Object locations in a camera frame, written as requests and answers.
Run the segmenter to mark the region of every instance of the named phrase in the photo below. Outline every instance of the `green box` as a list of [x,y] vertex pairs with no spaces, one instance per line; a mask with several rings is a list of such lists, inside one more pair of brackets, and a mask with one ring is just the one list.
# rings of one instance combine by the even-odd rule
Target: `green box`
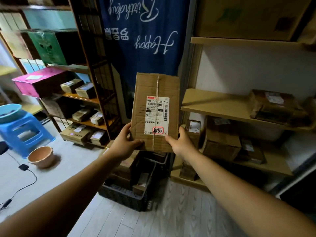
[[86,63],[76,29],[28,32],[44,63],[70,65]]

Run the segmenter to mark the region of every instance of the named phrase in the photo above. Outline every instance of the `hand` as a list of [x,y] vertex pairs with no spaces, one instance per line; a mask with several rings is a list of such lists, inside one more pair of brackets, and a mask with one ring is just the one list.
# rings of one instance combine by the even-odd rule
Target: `hand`
[[130,132],[131,123],[126,124],[120,134],[115,138],[112,146],[106,152],[107,154],[113,156],[117,161],[122,162],[127,159],[134,149],[144,143],[143,140],[129,141],[127,135]]
[[193,156],[198,150],[194,147],[186,130],[181,126],[179,127],[179,133],[180,138],[178,140],[168,135],[165,136],[165,139],[172,146],[172,150],[176,155],[189,162],[188,157]]

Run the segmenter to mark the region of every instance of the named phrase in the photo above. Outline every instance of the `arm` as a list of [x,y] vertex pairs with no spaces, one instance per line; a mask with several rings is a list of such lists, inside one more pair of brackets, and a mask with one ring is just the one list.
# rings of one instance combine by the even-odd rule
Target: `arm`
[[185,129],[166,136],[173,151],[189,162],[221,206],[250,237],[316,236],[316,226],[287,203],[231,174],[195,149]]
[[128,141],[130,126],[123,127],[102,157],[2,222],[0,237],[66,237],[110,171],[141,145],[140,140]]

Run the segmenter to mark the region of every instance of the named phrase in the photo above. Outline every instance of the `blue plastic stool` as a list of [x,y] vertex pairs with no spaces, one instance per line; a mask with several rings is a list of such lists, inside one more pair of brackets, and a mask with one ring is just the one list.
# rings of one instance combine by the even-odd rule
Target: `blue plastic stool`
[[[32,147],[36,144],[45,139],[53,141],[56,138],[31,113],[27,111],[23,112],[25,112],[25,115],[18,120],[9,123],[0,123],[0,134],[10,149],[14,149],[23,159],[26,159],[31,153]],[[36,135],[26,141],[22,141],[18,135],[25,131],[32,131]]]

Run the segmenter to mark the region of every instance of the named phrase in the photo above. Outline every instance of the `blue plastic basin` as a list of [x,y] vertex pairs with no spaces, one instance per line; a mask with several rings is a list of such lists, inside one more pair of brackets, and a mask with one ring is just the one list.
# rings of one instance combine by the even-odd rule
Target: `blue plastic basin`
[[8,123],[21,118],[23,111],[20,104],[6,104],[0,106],[0,123]]

